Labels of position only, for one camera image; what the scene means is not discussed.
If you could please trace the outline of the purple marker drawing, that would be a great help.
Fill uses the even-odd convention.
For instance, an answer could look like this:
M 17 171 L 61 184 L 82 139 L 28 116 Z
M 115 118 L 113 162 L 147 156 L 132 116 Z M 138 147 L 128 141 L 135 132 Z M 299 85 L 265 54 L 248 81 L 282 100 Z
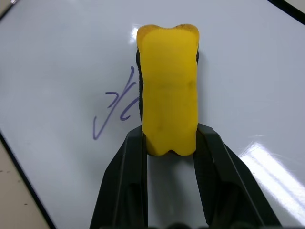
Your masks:
M 117 105 L 121 102 L 121 100 L 125 97 L 125 95 L 138 83 L 136 81 L 133 80 L 134 77 L 134 73 L 135 73 L 135 67 L 131 66 L 130 67 L 131 71 L 130 71 L 130 75 L 128 77 L 128 80 L 124 86 L 124 89 L 122 90 L 121 93 L 118 93 L 116 91 L 107 91 L 105 92 L 105 95 L 115 95 L 115 98 L 112 100 L 112 102 L 107 106 L 107 109 L 110 109 L 108 115 L 106 116 L 106 118 L 104 118 L 104 122 L 103 124 L 100 126 L 100 128 L 98 128 L 97 126 L 97 120 L 98 120 L 98 116 L 95 116 L 93 118 L 93 123 L 92 123 L 92 138 L 93 140 L 98 140 L 101 136 L 101 134 L 103 133 L 109 119 L 111 118 L 114 110 L 116 109 Z M 131 116 L 130 115 L 126 115 L 126 113 L 129 111 L 129 109 L 135 105 L 136 103 L 138 103 L 140 100 L 140 97 L 137 96 L 136 98 L 134 98 L 121 112 L 120 115 L 120 120 L 122 122 L 128 120 Z

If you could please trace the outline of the black-framed whiteboard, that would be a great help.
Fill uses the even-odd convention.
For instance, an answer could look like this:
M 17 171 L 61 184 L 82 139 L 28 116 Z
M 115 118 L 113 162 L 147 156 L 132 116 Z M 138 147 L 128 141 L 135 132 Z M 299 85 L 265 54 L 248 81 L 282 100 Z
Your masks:
M 0 21 L 0 131 L 57 229 L 89 229 L 104 171 L 141 123 L 136 33 L 200 32 L 200 123 L 246 163 L 284 226 L 305 226 L 305 25 L 267 0 L 20 0 Z

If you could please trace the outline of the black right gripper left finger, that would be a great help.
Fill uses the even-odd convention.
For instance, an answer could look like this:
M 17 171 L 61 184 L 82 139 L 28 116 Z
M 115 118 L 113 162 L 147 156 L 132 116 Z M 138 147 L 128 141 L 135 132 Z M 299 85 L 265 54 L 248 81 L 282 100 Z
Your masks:
M 139 126 L 127 134 L 104 172 L 90 229 L 147 227 L 147 150 Z

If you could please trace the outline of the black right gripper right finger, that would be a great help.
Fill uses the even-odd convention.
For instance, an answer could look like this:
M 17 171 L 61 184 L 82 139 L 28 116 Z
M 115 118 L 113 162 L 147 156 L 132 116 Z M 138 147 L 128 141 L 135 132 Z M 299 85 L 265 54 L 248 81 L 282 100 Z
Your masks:
M 279 228 L 281 223 L 246 164 L 211 127 L 196 131 L 194 169 L 211 229 Z

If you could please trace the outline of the yellow whiteboard eraser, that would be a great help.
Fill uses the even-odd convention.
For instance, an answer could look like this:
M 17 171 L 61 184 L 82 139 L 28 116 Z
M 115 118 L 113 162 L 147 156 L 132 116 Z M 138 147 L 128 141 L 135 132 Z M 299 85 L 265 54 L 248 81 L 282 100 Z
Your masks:
M 191 24 L 145 25 L 137 31 L 142 73 L 142 131 L 149 154 L 196 150 L 197 57 L 200 35 Z

